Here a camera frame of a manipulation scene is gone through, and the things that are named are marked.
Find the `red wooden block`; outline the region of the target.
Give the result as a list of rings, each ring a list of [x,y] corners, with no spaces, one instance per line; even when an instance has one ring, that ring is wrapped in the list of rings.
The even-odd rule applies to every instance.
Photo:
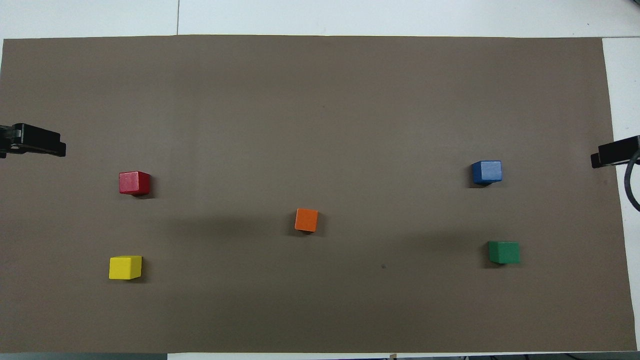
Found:
[[[146,196],[151,193],[151,176],[142,171],[126,171],[118,174],[118,191],[131,196]]]

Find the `blue wooden block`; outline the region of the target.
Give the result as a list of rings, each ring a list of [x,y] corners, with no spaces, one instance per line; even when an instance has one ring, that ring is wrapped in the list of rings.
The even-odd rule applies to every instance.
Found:
[[[502,161],[477,161],[471,164],[471,180],[474,185],[489,186],[502,182]]]

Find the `green wooden block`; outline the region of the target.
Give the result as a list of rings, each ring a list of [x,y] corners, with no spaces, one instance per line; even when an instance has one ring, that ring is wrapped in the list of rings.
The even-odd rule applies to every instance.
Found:
[[[493,264],[507,265],[521,262],[521,246],[514,241],[487,242],[489,260]]]

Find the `yellow wooden block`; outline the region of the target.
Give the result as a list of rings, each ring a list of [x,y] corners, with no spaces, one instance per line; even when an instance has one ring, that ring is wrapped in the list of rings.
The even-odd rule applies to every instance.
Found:
[[[109,280],[135,280],[142,276],[141,255],[121,255],[109,259]]]

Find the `orange wooden block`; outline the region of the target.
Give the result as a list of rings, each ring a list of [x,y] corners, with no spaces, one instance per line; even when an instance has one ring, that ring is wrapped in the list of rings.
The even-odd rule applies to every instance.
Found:
[[[295,211],[294,229],[313,233],[318,227],[319,212],[315,209],[297,208]]]

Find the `brown table mat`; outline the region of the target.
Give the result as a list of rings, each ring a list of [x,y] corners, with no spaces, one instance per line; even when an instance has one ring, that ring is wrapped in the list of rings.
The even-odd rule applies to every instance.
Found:
[[[599,38],[7,39],[20,122],[67,153],[0,160],[0,353],[637,346]]]

